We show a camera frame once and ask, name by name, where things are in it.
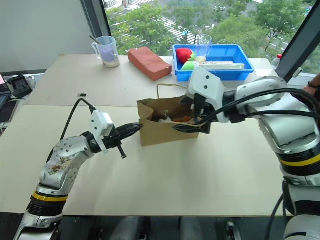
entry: table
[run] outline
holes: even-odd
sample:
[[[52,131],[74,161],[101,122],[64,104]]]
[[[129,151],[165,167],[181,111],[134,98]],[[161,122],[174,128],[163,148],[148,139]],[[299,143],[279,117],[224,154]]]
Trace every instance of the table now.
[[[0,138],[0,212],[23,213],[71,106],[25,105]],[[136,107],[108,107],[116,124],[137,122]],[[89,129],[80,106],[66,137]],[[282,194],[283,175],[258,122],[214,123],[211,134],[142,147],[139,133],[86,161],[65,215],[268,216]]]
[[[177,81],[174,67],[171,75],[152,81],[129,62],[128,56],[119,56],[119,59],[119,67],[107,68],[96,55],[60,55],[45,72],[25,104],[73,106],[78,95],[85,93],[86,99],[96,106],[136,107],[137,100],[157,97],[157,84],[188,84]],[[173,64],[172,57],[165,56],[162,59]],[[248,76],[248,81],[257,79],[256,73],[262,70],[267,75],[277,75],[267,59],[249,60],[255,68],[255,73]],[[225,81],[224,84],[227,88],[232,88],[239,82]],[[177,97],[185,92],[179,87],[161,87],[160,97]]]

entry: paper bag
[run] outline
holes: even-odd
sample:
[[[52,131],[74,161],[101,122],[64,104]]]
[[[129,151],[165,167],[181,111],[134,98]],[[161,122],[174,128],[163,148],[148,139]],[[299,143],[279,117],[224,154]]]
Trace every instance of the paper bag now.
[[[158,122],[159,119],[192,117],[190,104],[180,104],[184,96],[160,99],[144,99],[137,101],[139,123],[143,124],[140,129],[142,146],[167,143],[177,140],[197,138],[199,133],[185,133],[173,129],[179,123]]]

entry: red strawberry toy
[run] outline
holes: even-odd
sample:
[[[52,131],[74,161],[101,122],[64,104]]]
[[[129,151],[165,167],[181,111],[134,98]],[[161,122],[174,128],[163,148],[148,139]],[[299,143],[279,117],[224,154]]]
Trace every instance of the red strawberry toy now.
[[[178,60],[185,64],[187,61],[194,61],[196,55],[189,48],[178,48],[175,50]]]

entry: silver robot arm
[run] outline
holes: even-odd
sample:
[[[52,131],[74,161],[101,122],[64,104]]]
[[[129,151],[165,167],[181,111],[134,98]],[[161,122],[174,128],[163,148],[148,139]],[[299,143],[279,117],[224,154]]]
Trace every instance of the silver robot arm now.
[[[262,77],[239,86],[224,88],[220,78],[198,67],[193,71],[186,96],[192,101],[195,119],[206,118],[228,104],[266,90],[284,89],[279,77]],[[310,113],[305,104],[290,93],[275,93],[252,98],[216,115],[213,122],[239,123],[255,118],[260,130],[279,159],[284,176],[283,197],[287,210],[294,216],[286,226],[285,240],[320,240],[320,136],[314,118],[301,115],[267,114],[285,110]],[[209,133],[210,122],[199,129]],[[194,132],[192,127],[175,127]]]
[[[135,134],[142,125],[126,124],[115,128],[110,116],[94,110],[90,132],[61,140],[53,148],[49,161],[41,170],[40,181],[31,196],[14,240],[58,240],[59,224],[68,195],[82,164],[96,153],[107,153],[117,147],[122,158],[126,155],[121,140]]]

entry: plastic cup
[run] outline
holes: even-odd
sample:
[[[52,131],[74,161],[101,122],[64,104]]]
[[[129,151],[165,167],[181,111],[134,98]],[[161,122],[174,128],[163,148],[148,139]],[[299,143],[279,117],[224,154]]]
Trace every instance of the plastic cup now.
[[[115,68],[119,66],[119,55],[117,51],[117,41],[112,36],[101,36],[97,38],[98,44],[93,42],[91,44],[98,59],[101,59],[103,64],[108,68]]]
[[[212,44],[212,38],[206,34],[198,34],[195,49],[195,60],[198,63],[203,63],[207,60],[207,56],[210,52],[210,46]]]

